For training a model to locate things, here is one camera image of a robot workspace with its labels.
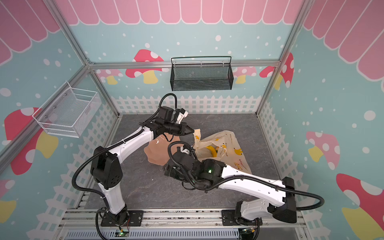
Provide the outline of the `banana print plastic bag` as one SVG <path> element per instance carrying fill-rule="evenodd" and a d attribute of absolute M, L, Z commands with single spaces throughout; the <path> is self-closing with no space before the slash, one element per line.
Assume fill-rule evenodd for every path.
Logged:
<path fill-rule="evenodd" d="M 213 159 L 244 173 L 252 173 L 234 132 L 221 131 L 203 139 L 201 130 L 196 129 L 194 141 L 194 149 L 199 161 Z M 206 148 L 207 146 L 212 146 L 218 150 L 216 158 L 212 157 L 211 152 Z"/>

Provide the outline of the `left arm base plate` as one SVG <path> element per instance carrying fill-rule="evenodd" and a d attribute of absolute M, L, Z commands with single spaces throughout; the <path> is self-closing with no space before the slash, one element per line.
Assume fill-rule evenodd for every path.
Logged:
<path fill-rule="evenodd" d="M 122 210 L 118 214 L 107 212 L 102 216 L 102 227 L 140 227 L 144 211 Z"/>

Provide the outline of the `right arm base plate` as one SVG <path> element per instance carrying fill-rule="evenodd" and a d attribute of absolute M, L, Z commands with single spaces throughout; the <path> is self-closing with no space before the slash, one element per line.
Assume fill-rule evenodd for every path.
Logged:
<path fill-rule="evenodd" d="M 222 210 L 222 224 L 223 226 L 262 226 L 263 221 L 261 218 L 256 218 L 254 220 L 247 220 L 241 217 L 240 213 L 237 213 L 236 210 Z"/>

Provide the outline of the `long yellow banana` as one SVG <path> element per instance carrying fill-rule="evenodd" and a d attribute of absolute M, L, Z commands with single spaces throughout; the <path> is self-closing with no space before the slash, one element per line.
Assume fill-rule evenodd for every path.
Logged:
<path fill-rule="evenodd" d="M 212 154 L 212 157 L 216 158 L 218 155 L 218 150 L 212 146 L 207 146 L 206 147 Z"/>

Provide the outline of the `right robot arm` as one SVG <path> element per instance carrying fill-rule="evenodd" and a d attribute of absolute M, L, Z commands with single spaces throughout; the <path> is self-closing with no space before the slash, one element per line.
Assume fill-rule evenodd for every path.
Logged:
<path fill-rule="evenodd" d="M 294 224 L 299 211 L 314 210 L 325 203 L 319 195 L 296 190 L 292 178 L 265 179 L 214 159 L 199 161 L 195 149 L 183 141 L 169 144 L 167 151 L 170 159 L 164 166 L 165 175 L 190 184 L 191 191 L 224 189 L 255 197 L 254 201 L 237 203 L 234 218 L 240 224 L 262 217 Z"/>

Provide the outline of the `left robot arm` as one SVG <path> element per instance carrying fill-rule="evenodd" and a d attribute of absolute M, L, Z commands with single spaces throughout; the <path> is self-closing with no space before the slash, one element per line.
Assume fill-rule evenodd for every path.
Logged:
<path fill-rule="evenodd" d="M 170 108 L 159 105 L 155 113 L 140 123 L 139 128 L 131 135 L 107 148 L 98 147 L 94 151 L 94 155 L 75 171 L 72 177 L 73 188 L 99 195 L 106 206 L 99 211 L 105 212 L 107 219 L 114 225 L 122 226 L 128 223 L 130 215 L 120 186 L 123 178 L 121 164 L 129 155 L 161 135 L 192 134 L 194 130 L 183 122 L 183 118 L 187 114 L 184 109 L 178 107 Z M 91 164 L 91 175 L 99 184 L 99 190 L 81 187 L 77 183 L 79 174 L 88 164 Z"/>

